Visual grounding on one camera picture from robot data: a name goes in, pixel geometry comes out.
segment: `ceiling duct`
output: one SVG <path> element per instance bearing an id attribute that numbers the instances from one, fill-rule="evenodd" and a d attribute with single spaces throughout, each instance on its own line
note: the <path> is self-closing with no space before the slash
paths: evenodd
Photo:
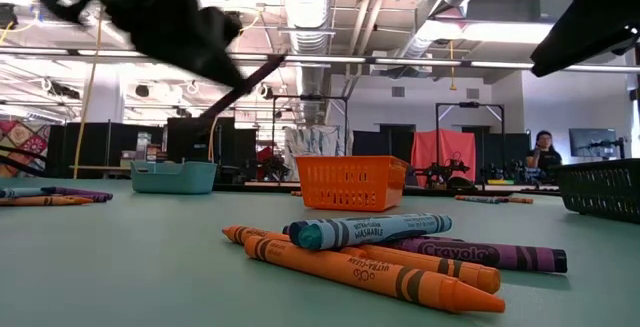
<path id="1" fill-rule="evenodd" d="M 322 30 L 329 27 L 331 0 L 286 0 L 288 25 L 292 28 Z M 320 32 L 291 33 L 291 48 L 296 54 L 326 55 L 331 36 Z M 296 82 L 298 94 L 321 94 L 324 69 L 317 67 L 297 67 Z M 315 123 L 318 105 L 302 105 L 305 123 Z"/>
<path id="2" fill-rule="evenodd" d="M 442 25 L 433 21 L 433 18 L 443 13 L 452 14 L 452 12 L 457 17 L 463 17 L 468 2 L 469 0 L 420 0 L 417 7 L 419 27 L 396 56 L 422 58 L 431 43 L 442 38 L 442 31 L 439 29 Z M 416 74 L 411 69 L 412 67 L 407 67 L 407 77 Z"/>

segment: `person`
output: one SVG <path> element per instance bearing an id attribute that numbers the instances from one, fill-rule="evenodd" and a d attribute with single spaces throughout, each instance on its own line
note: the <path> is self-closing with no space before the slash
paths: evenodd
<path id="1" fill-rule="evenodd" d="M 562 156 L 553 147 L 553 136 L 548 131 L 536 135 L 536 147 L 527 155 L 527 167 L 539 168 L 547 176 L 552 175 L 550 167 L 562 165 Z"/>

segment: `wall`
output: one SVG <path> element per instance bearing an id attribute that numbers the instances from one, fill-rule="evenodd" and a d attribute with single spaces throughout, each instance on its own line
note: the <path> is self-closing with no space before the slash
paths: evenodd
<path id="1" fill-rule="evenodd" d="M 505 132 L 523 133 L 524 123 L 524 94 L 522 88 L 522 73 L 514 72 L 496 82 L 491 88 L 493 103 L 502 104 L 505 108 Z"/>
<path id="2" fill-rule="evenodd" d="M 632 103 L 623 74 L 560 72 L 537 78 L 523 72 L 522 84 L 525 127 L 533 134 L 550 131 L 565 163 L 585 161 L 571 157 L 569 128 L 615 128 L 618 137 L 631 137 Z"/>
<path id="3" fill-rule="evenodd" d="M 333 96 L 339 96 L 342 93 L 344 83 L 344 76 L 331 77 Z M 457 91 L 451 91 L 450 85 L 450 79 L 434 82 L 430 78 L 391 80 L 386 77 L 363 76 L 349 100 L 350 127 L 356 131 L 378 131 L 379 124 L 415 124 L 417 131 L 431 131 L 436 128 L 435 104 L 467 101 L 467 88 L 480 90 L 478 102 L 491 102 L 491 86 L 485 85 L 482 79 L 456 79 Z M 405 97 L 391 97 L 392 86 L 405 87 Z M 459 129 L 461 125 L 491 126 L 495 121 L 495 117 L 486 109 L 455 107 L 442 119 L 441 127 Z M 329 110 L 328 123 L 344 124 L 344 116 L 333 106 Z"/>

